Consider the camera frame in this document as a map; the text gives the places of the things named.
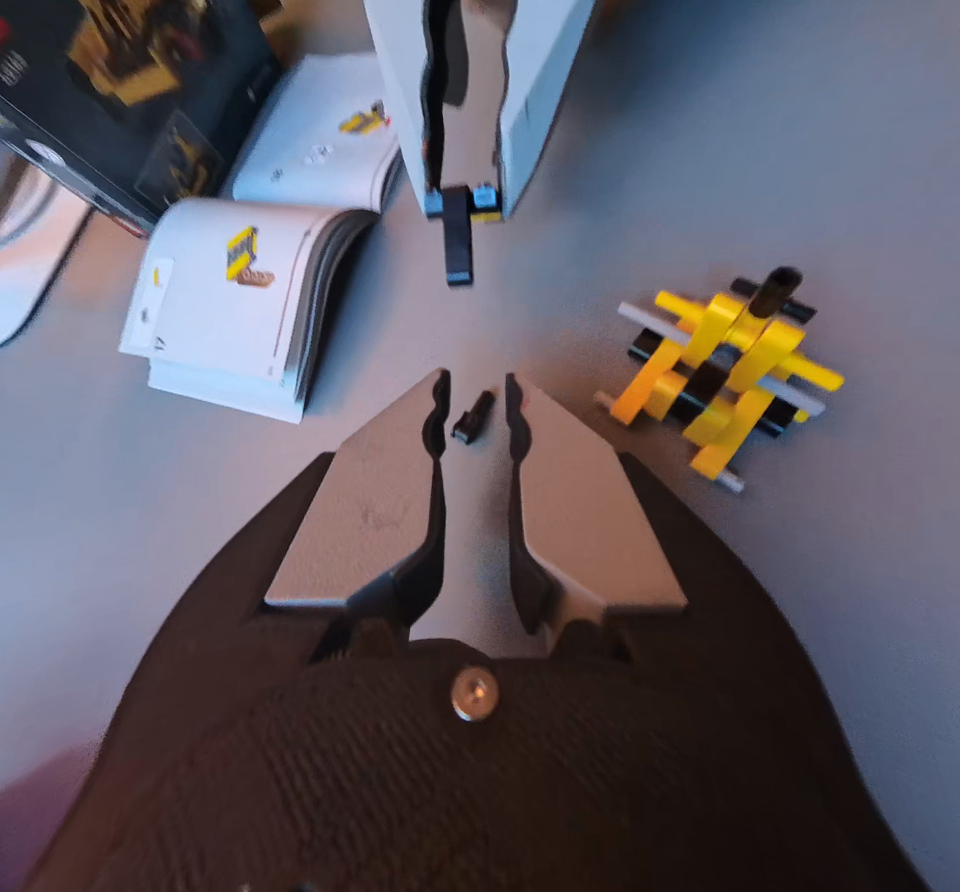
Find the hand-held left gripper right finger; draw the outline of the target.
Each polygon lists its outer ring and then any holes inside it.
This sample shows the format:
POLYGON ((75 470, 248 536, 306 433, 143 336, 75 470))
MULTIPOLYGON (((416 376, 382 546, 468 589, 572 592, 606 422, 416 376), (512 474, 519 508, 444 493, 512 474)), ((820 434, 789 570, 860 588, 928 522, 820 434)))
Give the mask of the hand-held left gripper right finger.
POLYGON ((524 631, 689 604, 614 447, 530 380, 505 379, 510 593, 524 631))

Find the pale rounded object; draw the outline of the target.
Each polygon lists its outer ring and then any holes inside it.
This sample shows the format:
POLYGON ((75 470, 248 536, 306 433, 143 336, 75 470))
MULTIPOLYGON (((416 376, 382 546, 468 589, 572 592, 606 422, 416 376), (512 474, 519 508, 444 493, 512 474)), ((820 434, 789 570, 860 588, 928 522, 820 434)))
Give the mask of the pale rounded object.
POLYGON ((89 216, 84 199, 2 145, 2 346, 31 320, 89 216))

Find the dark lego box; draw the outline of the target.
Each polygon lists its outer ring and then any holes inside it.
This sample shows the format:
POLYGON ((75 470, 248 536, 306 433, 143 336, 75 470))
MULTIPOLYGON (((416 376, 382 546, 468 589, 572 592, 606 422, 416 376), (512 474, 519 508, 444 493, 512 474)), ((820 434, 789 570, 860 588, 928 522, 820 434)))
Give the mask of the dark lego box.
POLYGON ((219 193, 281 74, 280 0, 1 0, 2 145, 143 237, 219 193))

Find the yellow lego assembly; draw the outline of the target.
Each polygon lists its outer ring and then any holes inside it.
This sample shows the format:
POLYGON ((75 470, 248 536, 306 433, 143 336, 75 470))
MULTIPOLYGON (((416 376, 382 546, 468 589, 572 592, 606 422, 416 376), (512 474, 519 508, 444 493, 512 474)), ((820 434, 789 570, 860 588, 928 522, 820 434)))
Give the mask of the yellow lego assembly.
POLYGON ((728 291, 700 302, 666 290, 655 310, 622 301, 638 326, 630 356, 640 367, 618 395, 594 402, 624 427, 646 416, 673 421, 695 449, 690 468, 733 494, 745 484, 731 464, 756 431, 774 438, 826 406, 806 387, 834 394, 837 370, 802 351, 816 309, 797 298, 803 273, 774 268, 761 281, 737 276, 728 291))

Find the open lego instruction booklet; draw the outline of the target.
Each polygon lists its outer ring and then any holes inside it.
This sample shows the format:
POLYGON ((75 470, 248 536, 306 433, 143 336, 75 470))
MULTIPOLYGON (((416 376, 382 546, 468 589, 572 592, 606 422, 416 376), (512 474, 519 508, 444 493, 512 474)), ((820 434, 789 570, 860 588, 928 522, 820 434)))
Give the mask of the open lego instruction booklet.
POLYGON ((401 168, 377 55, 305 56, 220 194, 160 218, 119 352, 147 359, 150 388, 299 424, 331 290, 401 168))

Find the black lego assembly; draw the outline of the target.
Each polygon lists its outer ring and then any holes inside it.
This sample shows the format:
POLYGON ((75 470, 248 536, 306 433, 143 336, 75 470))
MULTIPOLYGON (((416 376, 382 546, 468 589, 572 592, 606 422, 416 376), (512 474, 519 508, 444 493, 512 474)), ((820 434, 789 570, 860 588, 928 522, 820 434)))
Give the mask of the black lego assembly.
POLYGON ((442 225, 444 272, 451 288, 474 284, 473 226, 502 219, 501 196, 491 182, 428 190, 423 209, 430 220, 442 225))

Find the small black lego pin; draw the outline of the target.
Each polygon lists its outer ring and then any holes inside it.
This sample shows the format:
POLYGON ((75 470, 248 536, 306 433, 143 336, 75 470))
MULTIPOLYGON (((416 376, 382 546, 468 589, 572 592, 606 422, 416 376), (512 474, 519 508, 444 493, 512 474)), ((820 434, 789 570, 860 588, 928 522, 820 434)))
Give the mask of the small black lego pin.
POLYGON ((473 444, 486 429, 496 399, 497 395, 494 391, 482 391, 474 404, 465 410, 452 426, 451 438, 466 446, 473 444))

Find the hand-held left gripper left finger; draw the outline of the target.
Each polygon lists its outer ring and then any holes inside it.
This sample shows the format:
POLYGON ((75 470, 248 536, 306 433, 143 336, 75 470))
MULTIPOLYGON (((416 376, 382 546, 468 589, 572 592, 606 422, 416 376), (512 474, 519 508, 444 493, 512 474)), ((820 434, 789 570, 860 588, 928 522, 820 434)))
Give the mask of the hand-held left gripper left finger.
POLYGON ((341 443, 270 582, 265 612, 326 616, 332 643, 366 621, 409 638, 444 581, 450 385, 449 370, 432 370, 341 443))

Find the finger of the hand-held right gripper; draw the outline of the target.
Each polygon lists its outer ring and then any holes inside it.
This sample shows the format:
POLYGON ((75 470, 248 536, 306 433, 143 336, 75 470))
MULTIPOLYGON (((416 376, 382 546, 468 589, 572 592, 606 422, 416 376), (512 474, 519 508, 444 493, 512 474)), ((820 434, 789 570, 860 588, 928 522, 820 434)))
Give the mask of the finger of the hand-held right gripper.
POLYGON ((385 106, 421 210, 443 211, 446 148, 444 106, 450 91, 461 104, 469 64, 460 0, 364 0, 366 18, 385 84, 385 106))
POLYGON ((544 153, 597 0, 510 0, 496 127, 500 215, 510 218, 544 153))

